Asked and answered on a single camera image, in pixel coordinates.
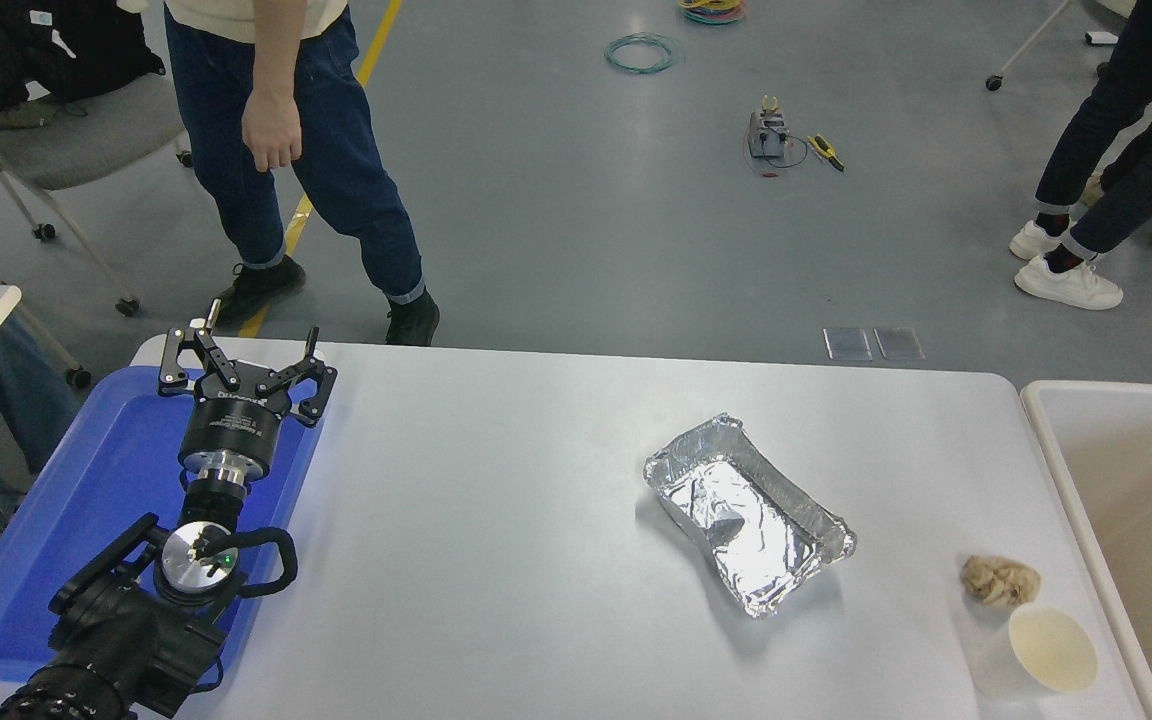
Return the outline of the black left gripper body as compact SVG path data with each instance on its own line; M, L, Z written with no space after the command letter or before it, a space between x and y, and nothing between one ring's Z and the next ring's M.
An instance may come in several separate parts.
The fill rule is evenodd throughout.
M180 465L200 471L206 462L228 457L247 471L270 471L280 425L291 410L287 389L255 397L225 389L206 395L197 388L194 401L180 444Z

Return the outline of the person's hand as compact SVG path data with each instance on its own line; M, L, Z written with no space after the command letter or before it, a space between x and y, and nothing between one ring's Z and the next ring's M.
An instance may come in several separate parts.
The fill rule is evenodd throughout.
M303 136L291 90L256 88L244 105L241 132L257 173L298 161L303 154Z

